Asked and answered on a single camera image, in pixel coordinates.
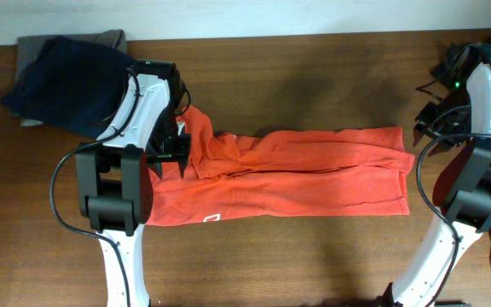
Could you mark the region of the red soccer t-shirt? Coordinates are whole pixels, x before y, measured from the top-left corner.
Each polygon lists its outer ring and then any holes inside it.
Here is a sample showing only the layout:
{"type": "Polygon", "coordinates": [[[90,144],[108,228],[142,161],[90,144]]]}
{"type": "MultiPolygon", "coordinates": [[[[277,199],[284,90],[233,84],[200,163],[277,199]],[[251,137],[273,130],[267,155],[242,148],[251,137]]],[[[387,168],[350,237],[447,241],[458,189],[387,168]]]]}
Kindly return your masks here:
{"type": "Polygon", "coordinates": [[[414,156],[403,146],[400,127],[216,135],[195,107],[179,121],[192,137],[188,165],[181,171],[165,164],[162,177],[151,176],[150,226],[409,213],[414,156]]]}

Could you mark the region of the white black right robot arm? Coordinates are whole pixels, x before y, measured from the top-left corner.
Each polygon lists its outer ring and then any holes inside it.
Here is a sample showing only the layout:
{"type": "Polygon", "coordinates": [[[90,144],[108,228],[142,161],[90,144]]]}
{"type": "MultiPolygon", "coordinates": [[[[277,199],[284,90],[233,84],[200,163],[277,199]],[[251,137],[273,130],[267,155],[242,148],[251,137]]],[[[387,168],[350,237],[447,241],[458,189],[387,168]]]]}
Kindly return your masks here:
{"type": "Polygon", "coordinates": [[[425,136],[415,171],[433,211],[407,270],[375,306],[434,306],[459,259],[491,230],[491,43],[451,45],[431,72],[448,89],[417,115],[414,141],[425,136]]]}

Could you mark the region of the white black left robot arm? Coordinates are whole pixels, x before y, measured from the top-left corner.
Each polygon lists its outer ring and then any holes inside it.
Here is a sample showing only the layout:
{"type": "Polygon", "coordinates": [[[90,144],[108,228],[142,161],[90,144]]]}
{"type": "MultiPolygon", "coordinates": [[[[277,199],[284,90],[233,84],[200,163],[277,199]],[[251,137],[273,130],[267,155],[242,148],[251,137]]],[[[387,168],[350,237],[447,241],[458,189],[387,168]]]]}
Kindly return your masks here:
{"type": "Polygon", "coordinates": [[[123,100],[95,145],[76,156],[79,208],[101,245],[110,306],[149,306],[142,235],[153,209],[151,177],[188,165],[191,136],[176,119],[188,90],[173,62],[136,61],[123,100]]]}

